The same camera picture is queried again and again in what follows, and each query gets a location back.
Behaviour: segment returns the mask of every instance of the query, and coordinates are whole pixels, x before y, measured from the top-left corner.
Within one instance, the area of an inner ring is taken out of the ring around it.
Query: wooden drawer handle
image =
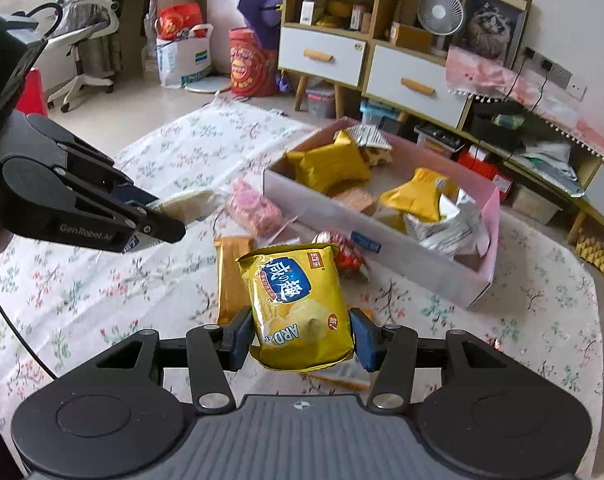
[[[432,95],[435,93],[434,88],[426,86],[418,81],[414,81],[413,79],[408,79],[406,77],[402,77],[402,85],[404,85],[406,88],[410,88],[411,90],[415,90],[416,92],[419,92],[420,94],[424,95]]]
[[[316,61],[322,61],[325,63],[328,63],[330,60],[333,59],[333,56],[331,56],[330,54],[325,54],[323,52],[317,52],[317,50],[310,50],[308,48],[304,49],[304,57],[307,57],[309,59],[314,59]]]

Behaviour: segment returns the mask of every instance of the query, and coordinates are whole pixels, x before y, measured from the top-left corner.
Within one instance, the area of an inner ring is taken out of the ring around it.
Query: floral pattern
[[[218,188],[240,175],[261,186],[264,169],[312,132],[305,124],[217,98],[131,144],[116,165],[137,186],[162,197]],[[40,358],[63,374],[142,328],[175,338],[214,320],[213,237],[238,234],[242,228],[220,212],[189,226],[177,244],[132,254],[15,238],[0,257],[0,302]],[[379,324],[405,324],[424,337],[468,330],[575,395],[593,422],[580,470],[590,476],[603,391],[594,282],[569,250],[506,213],[498,244],[494,283],[469,310],[374,263],[369,283],[344,281],[344,293],[349,304],[372,308]],[[238,400],[245,393],[345,391],[301,374],[266,370],[251,357],[227,378]],[[0,429],[12,449],[13,412],[48,381],[0,317]],[[439,381],[438,370],[417,370],[413,400],[434,391]],[[190,400],[185,370],[166,370],[164,386]]]

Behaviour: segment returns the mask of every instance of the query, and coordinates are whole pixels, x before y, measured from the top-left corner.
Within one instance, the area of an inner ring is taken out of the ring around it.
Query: wooden cabinet leg
[[[566,237],[567,245],[575,245],[575,242],[578,240],[579,228],[581,228],[586,218],[588,218],[588,215],[584,211],[580,210],[575,218],[575,221],[573,222],[573,227],[570,228],[570,232]]]
[[[300,77],[300,82],[297,84],[297,91],[295,92],[295,111],[298,112],[302,107],[302,101],[306,94],[306,86],[308,85],[308,76],[303,75]]]
[[[344,87],[335,84],[335,117],[344,117]]]

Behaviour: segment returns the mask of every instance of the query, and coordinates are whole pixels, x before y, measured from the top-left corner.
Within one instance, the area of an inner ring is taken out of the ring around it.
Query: silver screw
[[[206,408],[207,410],[218,410],[220,408],[224,408],[230,401],[227,396],[220,393],[213,394],[205,394],[202,395],[197,402],[202,408]]]
[[[377,394],[373,397],[373,404],[381,410],[393,410],[403,403],[404,399],[396,394]]]

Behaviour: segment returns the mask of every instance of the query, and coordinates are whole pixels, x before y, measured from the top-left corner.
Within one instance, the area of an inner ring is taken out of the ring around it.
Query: gray ribbed panel
[[[308,402],[304,410],[297,402]],[[47,477],[34,474],[33,480]],[[249,396],[207,416],[165,462],[136,480],[459,480],[404,420],[368,413],[354,396]]]

